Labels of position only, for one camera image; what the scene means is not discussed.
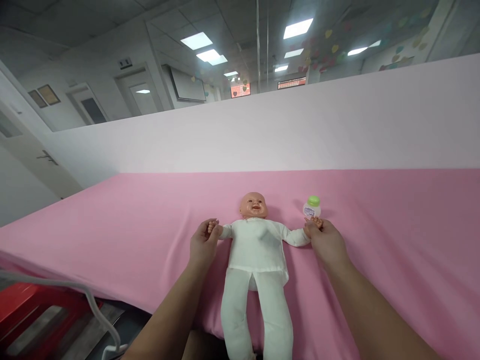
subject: white cable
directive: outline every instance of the white cable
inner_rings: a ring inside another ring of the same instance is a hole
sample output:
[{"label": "white cable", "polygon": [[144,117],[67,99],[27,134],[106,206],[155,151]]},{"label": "white cable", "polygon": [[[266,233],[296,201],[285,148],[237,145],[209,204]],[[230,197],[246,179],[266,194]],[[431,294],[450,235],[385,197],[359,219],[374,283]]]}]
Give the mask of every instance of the white cable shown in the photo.
[{"label": "white cable", "polygon": [[113,342],[115,343],[115,346],[108,345],[107,347],[105,347],[105,349],[103,350],[103,355],[101,357],[101,360],[106,360],[108,352],[115,352],[117,354],[121,354],[125,350],[127,350],[128,344],[124,344],[124,345],[120,344],[119,333],[114,328],[114,326],[110,323],[110,321],[108,321],[107,318],[100,312],[100,309],[97,306],[97,303],[95,302],[94,296],[90,292],[89,288],[86,287],[85,285],[79,282],[50,280],[50,279],[44,279],[40,277],[8,272],[5,270],[0,270],[0,278],[22,282],[22,283],[31,283],[31,284],[39,284],[39,285],[47,285],[47,286],[61,286],[61,287],[76,288],[76,289],[82,290],[86,295],[88,305],[90,305],[90,309],[93,315],[97,318],[100,324],[102,324],[106,328],[106,330],[110,333],[111,337],[113,338]]}]

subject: pink bed sheet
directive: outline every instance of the pink bed sheet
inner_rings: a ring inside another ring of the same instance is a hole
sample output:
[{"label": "pink bed sheet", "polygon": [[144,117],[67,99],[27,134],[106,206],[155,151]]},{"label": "pink bed sheet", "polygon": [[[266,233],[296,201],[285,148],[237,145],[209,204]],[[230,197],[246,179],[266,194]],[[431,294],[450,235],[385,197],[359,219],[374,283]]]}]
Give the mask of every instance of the pink bed sheet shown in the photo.
[{"label": "pink bed sheet", "polygon": [[[120,174],[0,228],[0,266],[88,285],[154,312],[189,258],[198,224],[239,218],[241,197],[265,195],[270,219],[303,225],[309,195],[352,260],[445,359],[480,359],[480,170],[321,170]],[[358,359],[312,248],[284,244],[294,359]],[[230,241],[219,243],[197,324],[222,337]],[[263,324],[248,299],[256,349]]]}]

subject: bottle label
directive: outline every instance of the bottle label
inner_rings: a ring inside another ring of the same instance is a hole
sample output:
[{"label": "bottle label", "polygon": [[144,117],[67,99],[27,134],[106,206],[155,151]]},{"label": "bottle label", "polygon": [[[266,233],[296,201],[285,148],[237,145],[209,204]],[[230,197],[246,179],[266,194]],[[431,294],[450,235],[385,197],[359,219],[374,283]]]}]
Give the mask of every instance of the bottle label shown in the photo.
[{"label": "bottle label", "polygon": [[309,208],[309,207],[305,207],[303,209],[303,213],[308,217],[315,216],[315,210],[313,210],[312,208]]}]

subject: white doll clothing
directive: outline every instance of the white doll clothing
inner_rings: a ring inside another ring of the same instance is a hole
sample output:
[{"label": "white doll clothing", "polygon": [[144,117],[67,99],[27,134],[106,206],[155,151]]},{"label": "white doll clothing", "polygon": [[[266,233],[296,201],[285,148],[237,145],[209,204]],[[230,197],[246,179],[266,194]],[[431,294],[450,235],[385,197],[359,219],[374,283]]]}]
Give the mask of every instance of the white doll clothing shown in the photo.
[{"label": "white doll clothing", "polygon": [[285,300],[289,279],[282,239],[293,246],[310,242],[302,229],[252,217],[224,225],[221,239],[233,238],[221,301],[221,326],[230,360],[250,360],[252,340],[247,324],[247,294],[258,291],[264,322],[264,360],[291,360],[292,320]]}]

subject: human hand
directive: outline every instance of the human hand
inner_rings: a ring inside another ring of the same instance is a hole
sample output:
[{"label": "human hand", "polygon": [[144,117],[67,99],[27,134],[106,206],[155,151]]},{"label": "human hand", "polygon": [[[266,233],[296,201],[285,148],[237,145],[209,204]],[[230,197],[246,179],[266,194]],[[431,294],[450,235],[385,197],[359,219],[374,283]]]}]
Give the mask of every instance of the human hand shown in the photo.
[{"label": "human hand", "polygon": [[[317,229],[321,229],[322,228],[322,225],[323,225],[323,220],[321,218],[319,218],[318,216],[312,216],[310,218],[311,221],[313,221],[313,223],[316,225]],[[310,234],[310,231],[309,231],[309,228],[305,225],[305,227],[303,228],[303,231],[305,232],[305,235],[308,236],[309,239],[312,238],[311,234]]]},{"label": "human hand", "polygon": [[217,242],[221,234],[222,229],[217,219],[202,222],[190,239],[190,263],[208,269],[217,253]]},{"label": "human hand", "polygon": [[328,220],[323,220],[322,225],[320,231],[317,222],[307,220],[305,224],[317,258],[326,268],[349,264],[350,258],[342,234]]}]

